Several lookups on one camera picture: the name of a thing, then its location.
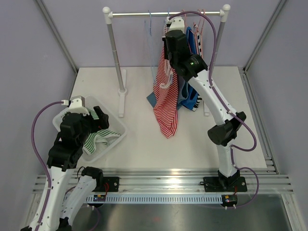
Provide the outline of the green striped tank top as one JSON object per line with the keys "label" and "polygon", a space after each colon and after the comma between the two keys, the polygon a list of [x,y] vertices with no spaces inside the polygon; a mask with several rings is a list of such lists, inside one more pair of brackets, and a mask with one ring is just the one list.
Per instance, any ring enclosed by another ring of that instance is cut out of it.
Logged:
{"label": "green striped tank top", "polygon": [[111,131],[109,129],[99,130],[91,133],[84,143],[83,150],[87,155],[92,155],[96,152],[97,143],[102,143],[106,147],[110,146],[121,136],[120,133]]}

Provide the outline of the red striped tank top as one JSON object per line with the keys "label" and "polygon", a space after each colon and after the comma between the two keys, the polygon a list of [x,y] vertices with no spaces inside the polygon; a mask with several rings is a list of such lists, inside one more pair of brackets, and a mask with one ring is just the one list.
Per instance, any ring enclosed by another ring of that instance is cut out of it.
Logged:
{"label": "red striped tank top", "polygon": [[161,133],[170,138],[175,135],[178,127],[178,75],[165,59],[165,47],[162,46],[158,69],[153,85],[156,104],[154,116],[159,124]]}

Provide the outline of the grey-blue tank top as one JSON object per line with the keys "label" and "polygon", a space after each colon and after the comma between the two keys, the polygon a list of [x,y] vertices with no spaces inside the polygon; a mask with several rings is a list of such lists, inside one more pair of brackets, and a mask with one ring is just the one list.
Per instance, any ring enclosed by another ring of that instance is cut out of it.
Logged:
{"label": "grey-blue tank top", "polygon": [[[183,80],[183,78],[179,77],[178,79],[178,101],[177,101],[177,109],[180,109],[183,106],[185,100],[189,98],[189,85],[187,82]],[[147,101],[150,103],[152,107],[156,105],[156,98],[154,93],[152,92],[150,95],[146,97]]]}

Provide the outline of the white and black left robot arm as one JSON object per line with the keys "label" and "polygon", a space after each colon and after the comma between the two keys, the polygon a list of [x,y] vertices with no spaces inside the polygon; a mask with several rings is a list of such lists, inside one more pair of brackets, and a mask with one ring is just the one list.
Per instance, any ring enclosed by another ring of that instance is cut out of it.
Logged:
{"label": "white and black left robot arm", "polygon": [[53,147],[49,150],[43,168],[47,179],[42,197],[30,224],[25,231],[70,231],[75,217],[90,192],[100,191],[104,186],[103,171],[86,167],[77,186],[68,198],[68,183],[83,154],[83,146],[90,134],[109,127],[109,116],[99,106],[94,107],[97,119],[87,108],[74,111],[71,107],[60,124]]}

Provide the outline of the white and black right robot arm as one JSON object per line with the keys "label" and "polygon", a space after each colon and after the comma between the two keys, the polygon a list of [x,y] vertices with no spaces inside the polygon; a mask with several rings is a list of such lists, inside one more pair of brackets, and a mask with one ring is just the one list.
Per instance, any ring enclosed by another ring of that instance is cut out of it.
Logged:
{"label": "white and black right robot arm", "polygon": [[237,137],[241,123],[231,115],[235,111],[226,109],[227,100],[219,95],[215,83],[209,76],[208,66],[198,54],[190,52],[185,34],[181,30],[168,31],[163,38],[165,58],[176,74],[191,85],[212,114],[215,125],[208,130],[210,140],[216,145],[219,159],[218,176],[209,185],[212,192],[231,191],[237,187],[240,172],[231,162],[231,145]]}

